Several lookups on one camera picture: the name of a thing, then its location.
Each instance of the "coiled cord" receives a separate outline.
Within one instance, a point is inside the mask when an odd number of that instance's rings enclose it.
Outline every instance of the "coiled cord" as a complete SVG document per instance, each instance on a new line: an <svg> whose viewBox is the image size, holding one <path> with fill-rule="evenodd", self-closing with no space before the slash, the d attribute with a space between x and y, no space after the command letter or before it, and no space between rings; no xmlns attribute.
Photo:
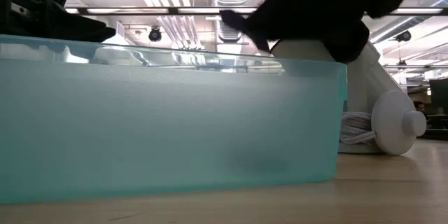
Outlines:
<svg viewBox="0 0 448 224"><path fill-rule="evenodd" d="M369 113L344 112L340 141L344 144L372 143L377 135L372 131L371 117Z"/></svg>

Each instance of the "light blue plastic container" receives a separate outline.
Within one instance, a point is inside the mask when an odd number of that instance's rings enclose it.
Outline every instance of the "light blue plastic container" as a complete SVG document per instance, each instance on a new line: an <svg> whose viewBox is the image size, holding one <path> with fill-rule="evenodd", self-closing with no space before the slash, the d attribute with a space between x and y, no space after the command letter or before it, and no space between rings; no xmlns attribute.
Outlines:
<svg viewBox="0 0 448 224"><path fill-rule="evenodd" d="M0 204L315 182L336 171L343 64L0 43Z"/></svg>

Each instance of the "wooden table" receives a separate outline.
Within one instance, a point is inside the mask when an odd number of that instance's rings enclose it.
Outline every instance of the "wooden table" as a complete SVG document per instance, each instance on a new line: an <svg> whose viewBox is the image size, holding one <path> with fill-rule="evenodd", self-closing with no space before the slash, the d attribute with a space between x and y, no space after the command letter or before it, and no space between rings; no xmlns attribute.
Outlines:
<svg viewBox="0 0 448 224"><path fill-rule="evenodd" d="M0 224L437 223L448 221L448 142L401 157L340 155L325 183L0 206Z"/></svg>

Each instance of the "ceiling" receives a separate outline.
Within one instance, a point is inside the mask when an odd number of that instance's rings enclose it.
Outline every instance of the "ceiling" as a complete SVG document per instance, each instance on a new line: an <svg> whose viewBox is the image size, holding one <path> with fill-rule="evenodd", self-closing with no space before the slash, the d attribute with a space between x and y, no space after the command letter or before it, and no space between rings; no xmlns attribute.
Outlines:
<svg viewBox="0 0 448 224"><path fill-rule="evenodd" d="M251 0L248 6L257 6L262 1L263 0ZM437 0L404 0L402 7L427 7L433 5L435 1ZM190 0L190 2L192 6L214 5L212 0ZM66 7L123 6L144 7L148 5L144 0L68 0L66 4ZM161 41L149 41L148 33L151 30L151 27L160 25L156 17L111 16L101 18L112 27L116 25L116 22L120 21L125 26L126 39L133 44L163 48L172 47L172 42L168 36L165 36L166 34L162 34ZM396 29L396 26L406 21L407 18L409 17L384 17L378 20L372 20L365 17L363 21L371 31L371 39L375 39L375 37L384 34L384 32L390 31L391 29L393 30L394 27ZM195 17L198 36L204 48L209 51L219 50L217 45L220 43L216 38L215 20L216 19L213 19L213 17ZM383 55L381 61L384 64L397 64L399 59L407 60L407 63L412 65L440 64L444 62L444 59L448 60L448 46L444 45L448 42L448 17L432 17L420 23L411 20L411 22L407 23L410 24L406 24L406 29L403 31L407 30L411 33L412 38L410 41L399 43L397 41L392 41L392 37L385 40L383 38L384 41L375 44L377 49ZM239 53L254 55L258 52L256 47L244 37L240 40L239 44L241 44ZM400 77L417 79L421 77L423 72L424 71L407 70L405 73L401 73Z"/></svg>

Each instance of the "white plastic part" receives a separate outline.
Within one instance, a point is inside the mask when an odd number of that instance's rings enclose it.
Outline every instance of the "white plastic part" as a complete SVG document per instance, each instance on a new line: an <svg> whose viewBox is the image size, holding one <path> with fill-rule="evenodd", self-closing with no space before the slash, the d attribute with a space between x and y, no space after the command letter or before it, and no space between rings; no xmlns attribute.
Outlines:
<svg viewBox="0 0 448 224"><path fill-rule="evenodd" d="M318 41L279 41L272 49L275 57L334 61ZM339 143L342 153L400 155L424 133L426 120L416 112L411 99L378 63L380 54L369 42L359 58L347 65L347 112L372 113L375 144Z"/></svg>

